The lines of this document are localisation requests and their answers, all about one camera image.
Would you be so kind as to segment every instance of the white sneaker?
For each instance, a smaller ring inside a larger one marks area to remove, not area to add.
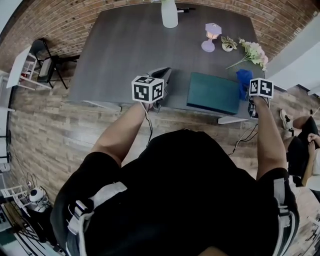
[[[290,120],[284,109],[280,110],[280,118],[283,123],[283,129],[292,132],[294,130],[293,121]]]

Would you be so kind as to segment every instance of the teal book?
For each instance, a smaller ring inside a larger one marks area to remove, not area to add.
[[[239,85],[221,77],[191,73],[187,106],[235,115],[239,110]]]

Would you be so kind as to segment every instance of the black pants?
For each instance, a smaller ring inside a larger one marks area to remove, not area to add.
[[[308,164],[309,134],[319,135],[315,120],[311,116],[303,125],[301,133],[298,136],[295,136],[291,141],[288,147],[288,153],[286,154],[286,159],[289,162],[288,172],[289,175],[294,176],[293,181],[297,187],[300,187],[301,185],[301,178],[304,176]]]

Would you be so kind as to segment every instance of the red brick wall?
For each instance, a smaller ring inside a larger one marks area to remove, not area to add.
[[[16,55],[45,37],[58,55],[80,54],[100,12],[142,0],[24,0],[0,37],[0,70],[9,71]],[[259,43],[277,55],[319,12],[313,0],[179,0],[249,16]]]

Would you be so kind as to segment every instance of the black t-shirt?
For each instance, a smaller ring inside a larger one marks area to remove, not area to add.
[[[214,246],[229,256],[270,256],[278,238],[279,178],[285,179],[285,204],[298,227],[285,169],[256,181],[206,133],[179,130],[152,139],[122,168],[107,154],[89,154],[57,195],[51,223],[64,248],[68,206],[122,182],[127,190],[94,211],[85,233],[87,255],[197,256]]]

